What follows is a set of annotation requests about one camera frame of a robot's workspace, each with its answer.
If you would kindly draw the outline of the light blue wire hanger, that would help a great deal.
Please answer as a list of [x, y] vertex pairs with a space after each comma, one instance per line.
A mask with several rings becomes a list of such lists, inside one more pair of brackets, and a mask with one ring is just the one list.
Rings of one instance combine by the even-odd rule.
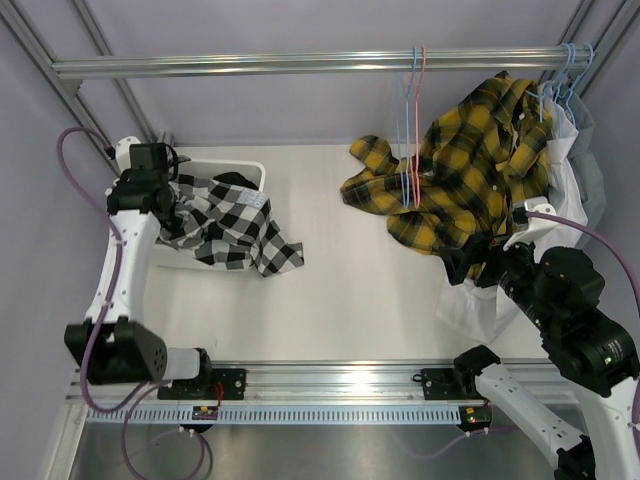
[[415, 118], [414, 102], [417, 90], [418, 80], [418, 48], [413, 47], [411, 51], [410, 70], [404, 75], [399, 76], [399, 93], [401, 94], [400, 108], [397, 111], [395, 127], [396, 127], [396, 146], [399, 155], [400, 180], [401, 180], [401, 198], [404, 208], [408, 208], [413, 197], [413, 187], [411, 180], [411, 156], [412, 156], [412, 121]]

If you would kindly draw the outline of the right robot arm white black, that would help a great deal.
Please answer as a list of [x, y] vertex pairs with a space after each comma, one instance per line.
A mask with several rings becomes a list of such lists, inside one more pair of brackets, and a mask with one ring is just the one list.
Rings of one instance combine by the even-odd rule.
[[536, 259], [534, 249], [474, 235], [464, 247], [444, 248], [440, 256], [450, 284], [461, 283], [481, 265], [478, 286], [500, 287], [531, 321], [548, 359], [569, 382], [586, 431], [566, 425], [486, 346], [454, 359], [453, 386], [462, 396], [480, 397], [502, 410], [546, 457], [555, 478], [636, 479], [639, 355], [634, 340], [599, 310], [605, 281], [583, 251], [552, 247]]

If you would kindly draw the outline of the black white checkered shirt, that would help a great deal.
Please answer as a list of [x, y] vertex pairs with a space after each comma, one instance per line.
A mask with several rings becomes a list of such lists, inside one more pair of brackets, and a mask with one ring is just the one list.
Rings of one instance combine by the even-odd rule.
[[180, 174], [170, 183], [176, 219], [158, 242], [219, 271], [255, 269], [267, 278], [304, 265], [303, 244], [288, 242], [264, 193]]

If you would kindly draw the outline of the pink wire hanger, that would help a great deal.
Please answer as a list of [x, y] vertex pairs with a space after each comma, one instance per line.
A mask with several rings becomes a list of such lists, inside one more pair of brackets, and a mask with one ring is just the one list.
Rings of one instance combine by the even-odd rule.
[[421, 192], [420, 192], [420, 149], [421, 149], [421, 92], [422, 85], [424, 81], [424, 76], [426, 72], [427, 66], [427, 48], [425, 46], [417, 47], [418, 48], [418, 80], [417, 80], [417, 90], [414, 97], [414, 102], [412, 107], [414, 108], [415, 118], [412, 121], [412, 132], [411, 132], [411, 140], [412, 140], [412, 156], [411, 156], [411, 180], [413, 187], [413, 197], [412, 202], [415, 208], [420, 206], [421, 202]]

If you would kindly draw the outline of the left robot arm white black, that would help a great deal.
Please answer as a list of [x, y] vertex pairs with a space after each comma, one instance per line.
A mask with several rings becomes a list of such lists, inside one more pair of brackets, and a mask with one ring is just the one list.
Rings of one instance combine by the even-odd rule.
[[109, 229], [101, 277], [84, 320], [66, 327], [65, 345], [83, 387], [165, 382], [205, 398], [215, 384], [206, 351], [170, 347], [143, 322], [153, 249], [161, 229], [179, 223], [170, 186], [178, 155], [133, 136], [120, 140], [115, 153], [121, 173], [98, 210]]

